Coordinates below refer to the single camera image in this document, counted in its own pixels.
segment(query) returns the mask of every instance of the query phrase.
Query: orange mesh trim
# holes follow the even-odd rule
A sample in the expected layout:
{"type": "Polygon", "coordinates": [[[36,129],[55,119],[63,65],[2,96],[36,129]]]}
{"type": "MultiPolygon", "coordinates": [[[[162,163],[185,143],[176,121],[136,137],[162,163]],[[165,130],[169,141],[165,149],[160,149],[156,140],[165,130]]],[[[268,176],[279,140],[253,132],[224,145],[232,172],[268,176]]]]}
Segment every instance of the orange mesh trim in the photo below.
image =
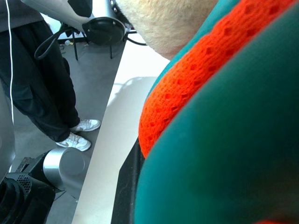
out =
{"type": "Polygon", "coordinates": [[[296,0],[241,0],[169,70],[143,107],[139,142],[144,157],[195,92],[294,2],[296,0]]]}

